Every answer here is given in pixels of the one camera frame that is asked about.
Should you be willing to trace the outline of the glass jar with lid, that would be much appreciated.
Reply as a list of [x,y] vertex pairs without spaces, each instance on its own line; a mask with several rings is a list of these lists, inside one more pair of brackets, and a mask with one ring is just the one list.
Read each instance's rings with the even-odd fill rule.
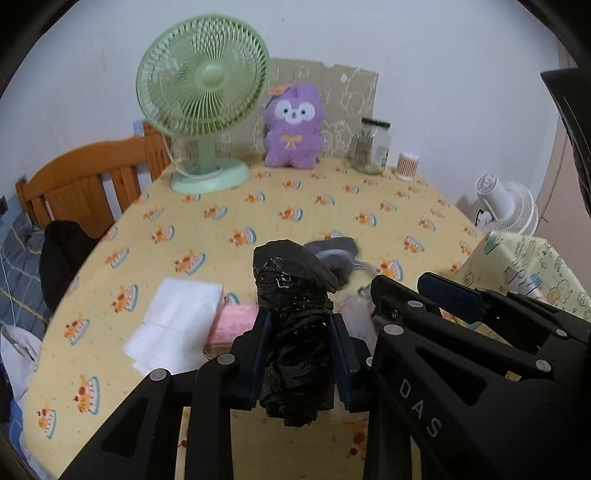
[[353,169],[366,175],[385,172],[392,141],[390,128],[389,122],[362,118],[361,128],[349,144],[349,162]]

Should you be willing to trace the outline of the beige patterned board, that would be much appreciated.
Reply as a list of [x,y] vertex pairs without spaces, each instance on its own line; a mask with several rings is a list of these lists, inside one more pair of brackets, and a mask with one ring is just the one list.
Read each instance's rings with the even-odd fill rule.
[[[361,128],[363,117],[373,116],[379,74],[344,65],[327,66],[322,62],[300,59],[270,59],[266,89],[284,84],[313,83],[318,87],[325,108],[322,122],[324,157],[345,158],[349,143]],[[264,112],[270,95],[263,94],[252,113],[232,129],[215,139],[221,155],[263,153]]]

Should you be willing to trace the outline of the white floor fan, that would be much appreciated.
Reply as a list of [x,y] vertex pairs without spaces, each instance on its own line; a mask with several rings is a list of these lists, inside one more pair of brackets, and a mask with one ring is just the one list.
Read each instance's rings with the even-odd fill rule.
[[534,196],[524,184],[485,174],[476,181],[474,189],[475,197],[463,195],[457,207],[478,232],[534,235],[539,212]]

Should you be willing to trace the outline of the clear plastic bag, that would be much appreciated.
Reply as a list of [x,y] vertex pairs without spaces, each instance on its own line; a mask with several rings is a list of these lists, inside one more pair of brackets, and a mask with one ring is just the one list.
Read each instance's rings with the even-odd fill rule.
[[349,335],[363,340],[370,353],[375,351],[377,333],[372,322],[375,305],[367,298],[358,294],[342,295],[335,300],[335,312],[342,315],[342,320]]

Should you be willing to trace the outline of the blue plaid bedding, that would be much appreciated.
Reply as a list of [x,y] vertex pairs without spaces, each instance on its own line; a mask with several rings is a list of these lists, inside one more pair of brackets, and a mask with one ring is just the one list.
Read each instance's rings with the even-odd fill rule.
[[52,314],[41,288],[44,231],[20,213],[1,244],[1,325],[17,326],[42,340]]

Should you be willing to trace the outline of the wall socket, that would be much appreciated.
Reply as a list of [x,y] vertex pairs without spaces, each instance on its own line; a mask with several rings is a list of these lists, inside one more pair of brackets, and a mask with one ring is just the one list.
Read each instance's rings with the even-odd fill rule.
[[8,202],[5,196],[0,198],[0,216],[4,216],[9,210]]

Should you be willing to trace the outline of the green desk fan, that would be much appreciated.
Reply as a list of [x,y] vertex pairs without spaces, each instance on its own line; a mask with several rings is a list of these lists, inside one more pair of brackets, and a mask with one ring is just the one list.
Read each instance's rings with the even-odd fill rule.
[[138,66],[136,95],[174,166],[170,187],[204,194],[242,185],[242,161],[216,152],[216,139],[245,120],[266,86],[269,50],[238,19],[204,15],[159,35]]

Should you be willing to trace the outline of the yellow cartoon storage bag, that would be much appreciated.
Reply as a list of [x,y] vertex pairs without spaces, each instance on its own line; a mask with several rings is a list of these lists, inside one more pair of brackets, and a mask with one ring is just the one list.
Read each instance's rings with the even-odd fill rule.
[[454,280],[473,289],[519,293],[590,320],[590,295],[557,250],[542,238],[488,233]]

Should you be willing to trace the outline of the yellow cartoon tablecloth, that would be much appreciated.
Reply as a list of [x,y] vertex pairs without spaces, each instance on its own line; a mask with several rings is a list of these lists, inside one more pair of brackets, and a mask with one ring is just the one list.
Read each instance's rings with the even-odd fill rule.
[[257,246],[339,235],[408,287],[427,271],[457,272],[481,240],[433,181],[366,176],[335,159],[308,171],[256,164],[242,186],[194,197],[155,181],[98,243],[48,326],[23,414],[34,458],[61,475],[140,382],[124,345],[162,281],[216,283],[229,302],[249,304]]

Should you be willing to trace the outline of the black plastic bag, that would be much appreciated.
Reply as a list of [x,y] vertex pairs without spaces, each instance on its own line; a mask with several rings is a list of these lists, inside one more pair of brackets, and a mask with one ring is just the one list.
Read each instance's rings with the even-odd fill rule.
[[270,313],[266,370],[259,404],[287,427],[313,423],[332,407],[334,347],[329,324],[338,287],[331,270],[290,240],[256,247],[257,302]]

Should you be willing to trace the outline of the white clothing pile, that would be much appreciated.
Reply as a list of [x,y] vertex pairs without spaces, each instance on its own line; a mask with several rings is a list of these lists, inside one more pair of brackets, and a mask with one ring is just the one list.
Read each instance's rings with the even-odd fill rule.
[[34,471],[34,478],[52,479],[28,449],[23,427],[26,394],[38,367],[40,349],[41,340],[29,331],[12,325],[1,327],[1,374],[12,390],[9,416],[3,426],[18,456]]

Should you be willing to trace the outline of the pink tissue packet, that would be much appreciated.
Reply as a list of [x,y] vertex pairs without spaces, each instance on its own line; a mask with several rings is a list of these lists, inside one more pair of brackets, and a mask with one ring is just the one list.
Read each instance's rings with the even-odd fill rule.
[[205,345],[230,345],[236,337],[252,329],[258,313],[256,303],[224,305],[211,325]]

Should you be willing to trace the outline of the white folded tissue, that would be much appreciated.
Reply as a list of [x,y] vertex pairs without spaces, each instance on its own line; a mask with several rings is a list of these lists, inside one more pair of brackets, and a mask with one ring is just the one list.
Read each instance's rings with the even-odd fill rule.
[[123,347],[133,368],[145,376],[157,368],[178,374],[204,364],[204,345],[222,293],[221,284],[164,279]]

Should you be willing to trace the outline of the purple plush toy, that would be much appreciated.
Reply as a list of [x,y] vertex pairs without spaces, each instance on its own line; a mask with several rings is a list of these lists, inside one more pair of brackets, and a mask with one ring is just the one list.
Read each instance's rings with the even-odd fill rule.
[[277,87],[266,105],[264,163],[271,168],[311,170],[324,148],[325,110],[313,83]]

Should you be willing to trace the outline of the cotton swab container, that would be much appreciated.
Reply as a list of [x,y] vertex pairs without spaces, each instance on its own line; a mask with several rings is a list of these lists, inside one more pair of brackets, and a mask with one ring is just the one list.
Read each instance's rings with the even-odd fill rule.
[[394,175],[400,180],[412,182],[417,175],[420,158],[411,153],[401,152]]

